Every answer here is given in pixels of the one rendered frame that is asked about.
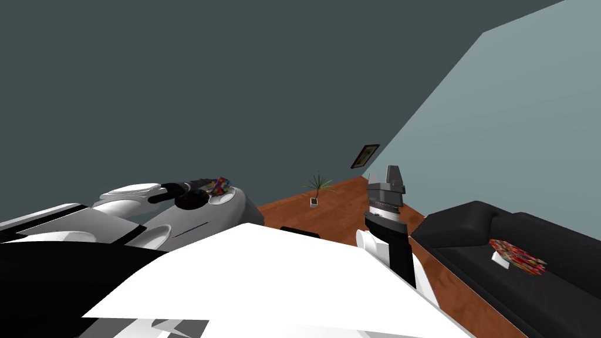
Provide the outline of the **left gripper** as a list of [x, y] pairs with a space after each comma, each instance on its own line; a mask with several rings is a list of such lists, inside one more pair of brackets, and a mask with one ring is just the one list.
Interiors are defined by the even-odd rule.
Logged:
[[170, 182], [161, 184], [166, 192], [151, 196], [147, 201], [151, 204], [174, 200], [177, 208], [183, 210], [195, 210], [203, 207], [209, 201], [209, 194], [204, 187], [210, 180], [193, 180], [187, 182]]

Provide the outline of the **dark framed wall picture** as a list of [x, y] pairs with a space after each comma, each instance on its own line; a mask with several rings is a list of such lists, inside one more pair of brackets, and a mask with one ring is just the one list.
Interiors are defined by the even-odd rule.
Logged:
[[379, 147], [380, 144], [367, 144], [363, 146], [350, 168], [364, 167]]

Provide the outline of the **multicoloured book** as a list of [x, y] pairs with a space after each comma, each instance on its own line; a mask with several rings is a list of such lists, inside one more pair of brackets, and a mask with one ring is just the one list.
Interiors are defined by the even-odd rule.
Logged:
[[220, 177], [216, 179], [210, 179], [209, 183], [205, 186], [205, 191], [210, 196], [221, 196], [227, 193], [230, 189], [230, 180]]
[[503, 268], [509, 269], [513, 265], [530, 275], [542, 275], [546, 272], [546, 262], [530, 256], [517, 246], [499, 239], [490, 239], [489, 243], [494, 248], [491, 259]]

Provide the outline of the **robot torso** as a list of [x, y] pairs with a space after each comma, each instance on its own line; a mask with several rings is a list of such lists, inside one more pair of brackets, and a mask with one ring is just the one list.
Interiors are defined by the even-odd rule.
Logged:
[[475, 338], [365, 249], [255, 224], [162, 255], [87, 316], [205, 320], [202, 338]]

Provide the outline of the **potted green plant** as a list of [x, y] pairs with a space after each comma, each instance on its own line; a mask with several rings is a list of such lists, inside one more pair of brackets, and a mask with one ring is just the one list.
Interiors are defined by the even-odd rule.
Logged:
[[319, 198], [319, 193], [321, 191], [330, 191], [330, 192], [336, 193], [335, 190], [332, 190], [331, 183], [332, 183], [332, 180], [327, 179], [324, 175], [321, 175], [321, 173], [318, 171], [318, 173], [316, 175], [313, 175], [312, 179], [309, 180], [308, 185], [304, 185], [305, 188], [315, 191], [315, 196], [310, 197], [310, 207], [311, 208], [318, 207], [318, 198]]

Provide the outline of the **black sofa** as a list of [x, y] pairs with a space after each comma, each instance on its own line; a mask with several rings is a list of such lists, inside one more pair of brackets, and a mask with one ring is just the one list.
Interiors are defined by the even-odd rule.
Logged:
[[[412, 238], [528, 338], [601, 338], [601, 241], [481, 201], [425, 217]], [[492, 260], [497, 239], [545, 263]]]

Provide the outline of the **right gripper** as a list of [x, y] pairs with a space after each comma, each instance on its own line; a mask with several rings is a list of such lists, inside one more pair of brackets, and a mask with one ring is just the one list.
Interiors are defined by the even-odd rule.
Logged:
[[397, 165], [387, 166], [386, 183], [379, 182], [376, 173], [369, 173], [366, 186], [368, 199], [374, 202], [403, 207], [403, 195], [406, 193], [400, 169]]

